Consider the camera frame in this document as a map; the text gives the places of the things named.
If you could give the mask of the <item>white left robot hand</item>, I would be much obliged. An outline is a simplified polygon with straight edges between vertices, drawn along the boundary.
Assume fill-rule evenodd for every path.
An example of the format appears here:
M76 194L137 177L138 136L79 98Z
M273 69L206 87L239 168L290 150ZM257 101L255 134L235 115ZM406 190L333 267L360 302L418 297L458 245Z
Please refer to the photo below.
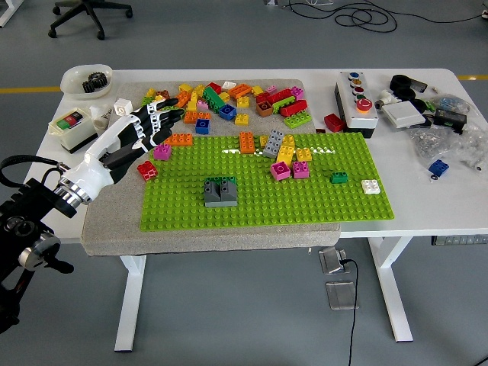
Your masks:
M75 168L63 173L59 187L87 204L101 189L118 183L135 160L172 135L184 110L177 98L154 101L114 122L85 152Z

